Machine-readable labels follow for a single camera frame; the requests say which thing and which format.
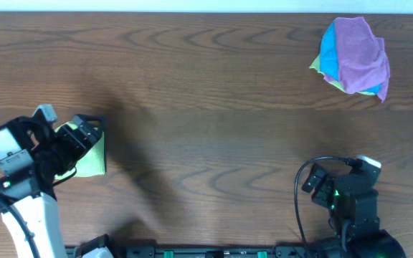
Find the light green microfiber cloth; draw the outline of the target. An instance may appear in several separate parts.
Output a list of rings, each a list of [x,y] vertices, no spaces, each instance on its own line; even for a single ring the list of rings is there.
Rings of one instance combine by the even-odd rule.
[[[105,161],[105,134],[102,134],[100,140],[76,163],[75,168],[67,171],[65,174],[55,176],[56,180],[61,180],[71,176],[87,178],[100,176],[106,173]]]

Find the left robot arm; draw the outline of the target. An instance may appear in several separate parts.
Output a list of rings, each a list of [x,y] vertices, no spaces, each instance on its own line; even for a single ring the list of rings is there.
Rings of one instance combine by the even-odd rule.
[[[54,193],[102,138],[105,118],[77,114],[58,130],[41,113],[0,126],[0,214],[19,257],[122,257],[104,234],[67,248]]]

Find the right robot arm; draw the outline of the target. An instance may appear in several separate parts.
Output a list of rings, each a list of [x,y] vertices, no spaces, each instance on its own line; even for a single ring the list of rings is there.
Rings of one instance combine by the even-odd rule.
[[[378,191],[374,189],[381,164],[366,156],[342,158],[349,173],[331,175],[314,161],[302,190],[311,193],[313,203],[328,210],[335,233],[330,239],[309,244],[304,239],[306,257],[405,258],[400,243],[380,228],[377,214]]]

